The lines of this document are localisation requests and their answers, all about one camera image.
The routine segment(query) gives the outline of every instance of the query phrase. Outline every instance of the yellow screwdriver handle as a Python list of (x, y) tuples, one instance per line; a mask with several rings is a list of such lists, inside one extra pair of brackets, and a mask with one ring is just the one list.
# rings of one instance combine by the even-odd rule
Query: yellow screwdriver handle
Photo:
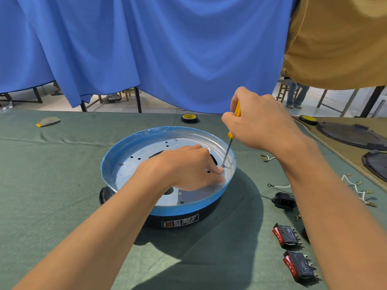
[[(239, 106), (239, 101), (238, 101), (238, 104), (236, 105), (236, 109), (235, 109), (234, 115), (236, 117), (240, 117), (241, 116), (241, 108)], [(230, 139), (234, 139), (235, 138), (231, 132), (228, 133), (228, 137)]]

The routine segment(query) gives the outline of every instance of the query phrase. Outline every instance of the person's left hand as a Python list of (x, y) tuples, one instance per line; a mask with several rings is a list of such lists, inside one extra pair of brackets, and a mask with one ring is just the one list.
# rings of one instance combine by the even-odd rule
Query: person's left hand
[(142, 162), (138, 170), (151, 171), (153, 177), (158, 177), (163, 184), (187, 191), (220, 184), (225, 180), (220, 175), (223, 168), (215, 165), (208, 149), (201, 145), (165, 150)]

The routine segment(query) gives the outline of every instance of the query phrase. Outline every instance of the screwdriver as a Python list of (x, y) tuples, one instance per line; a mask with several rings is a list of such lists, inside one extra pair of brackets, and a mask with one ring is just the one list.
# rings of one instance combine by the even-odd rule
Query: screwdriver
[[(239, 106), (239, 101), (238, 101), (238, 104), (236, 105), (236, 109), (235, 109), (234, 115), (236, 117), (240, 117), (241, 116), (241, 108)], [(225, 155), (225, 159), (223, 160), (223, 163), (222, 163), (222, 166), (221, 166), (223, 168), (225, 167), (225, 162), (226, 162), (226, 158), (227, 158), (228, 152), (230, 151), (231, 143), (233, 142), (233, 139), (235, 138), (233, 136), (233, 134), (231, 133), (231, 131), (228, 133), (228, 137), (230, 138), (230, 143), (228, 144), (226, 155)]]

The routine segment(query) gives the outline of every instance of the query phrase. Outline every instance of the jeans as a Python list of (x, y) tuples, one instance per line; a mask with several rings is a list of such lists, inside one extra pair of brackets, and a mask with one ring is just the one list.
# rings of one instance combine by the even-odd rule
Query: jeans
[[(292, 106), (292, 105), (299, 105), (300, 106), (302, 104), (302, 102), (305, 100), (305, 96), (307, 95), (309, 87), (306, 85), (300, 84), (300, 83), (295, 83), (293, 81), (287, 82), (286, 80), (284, 80), (283, 84), (285, 84), (289, 87), (288, 98), (286, 100), (286, 104), (288, 106)], [(296, 92), (297, 87), (301, 87), (301, 90), (293, 102), (294, 93)]]

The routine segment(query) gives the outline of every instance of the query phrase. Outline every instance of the forearm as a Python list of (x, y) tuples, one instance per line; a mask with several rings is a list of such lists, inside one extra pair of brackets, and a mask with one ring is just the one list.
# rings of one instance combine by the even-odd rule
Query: forearm
[(386, 231), (331, 169), (317, 145), (303, 146), (280, 161), (328, 287), (383, 288)]
[(14, 289), (110, 289), (164, 186), (141, 173), (132, 177)]

